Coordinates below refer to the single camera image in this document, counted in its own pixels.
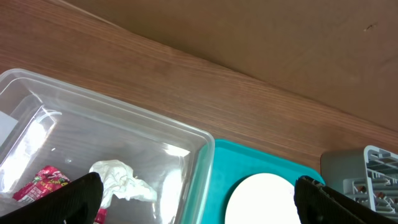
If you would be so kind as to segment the red snack wrapper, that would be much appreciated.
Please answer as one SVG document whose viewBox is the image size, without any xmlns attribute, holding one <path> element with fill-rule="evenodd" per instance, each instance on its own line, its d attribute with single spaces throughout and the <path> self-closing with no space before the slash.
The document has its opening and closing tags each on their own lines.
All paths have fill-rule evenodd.
<svg viewBox="0 0 398 224">
<path fill-rule="evenodd" d="M 55 167 L 46 166 L 36 174 L 31 182 L 16 192 L 13 199 L 18 202 L 26 202 L 28 205 L 71 182 Z"/>
</svg>

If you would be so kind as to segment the white tissue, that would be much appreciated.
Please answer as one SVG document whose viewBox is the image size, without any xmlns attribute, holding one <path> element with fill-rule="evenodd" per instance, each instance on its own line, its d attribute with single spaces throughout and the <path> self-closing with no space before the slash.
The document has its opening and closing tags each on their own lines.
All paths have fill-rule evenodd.
<svg viewBox="0 0 398 224">
<path fill-rule="evenodd" d="M 113 196 L 118 199 L 155 202 L 157 192 L 145 181 L 134 177 L 133 169 L 119 160 L 95 162 L 89 172 L 99 174 L 103 183 L 103 197 L 100 208 L 107 209 Z"/>
</svg>

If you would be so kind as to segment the large pink plate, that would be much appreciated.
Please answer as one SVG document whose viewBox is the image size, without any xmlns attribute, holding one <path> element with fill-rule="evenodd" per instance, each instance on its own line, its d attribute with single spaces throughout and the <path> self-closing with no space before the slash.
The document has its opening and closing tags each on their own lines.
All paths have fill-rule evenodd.
<svg viewBox="0 0 398 224">
<path fill-rule="evenodd" d="M 300 224 L 295 187 L 284 178 L 260 173 L 244 179 L 231 194 L 225 224 Z"/>
</svg>

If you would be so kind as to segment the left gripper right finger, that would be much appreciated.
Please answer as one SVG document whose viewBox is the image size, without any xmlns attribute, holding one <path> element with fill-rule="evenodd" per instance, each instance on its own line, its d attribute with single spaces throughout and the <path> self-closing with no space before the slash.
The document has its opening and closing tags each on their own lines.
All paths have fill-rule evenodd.
<svg viewBox="0 0 398 224">
<path fill-rule="evenodd" d="M 306 175 L 295 182 L 294 202 L 301 224 L 397 224 Z"/>
</svg>

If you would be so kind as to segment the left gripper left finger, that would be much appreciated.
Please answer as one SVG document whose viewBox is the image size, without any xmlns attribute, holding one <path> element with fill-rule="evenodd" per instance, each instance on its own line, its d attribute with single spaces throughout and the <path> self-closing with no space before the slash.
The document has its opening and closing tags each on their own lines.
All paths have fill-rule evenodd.
<svg viewBox="0 0 398 224">
<path fill-rule="evenodd" d="M 58 190 L 1 217 L 8 224 L 92 224 L 100 209 L 103 183 L 90 172 Z"/>
</svg>

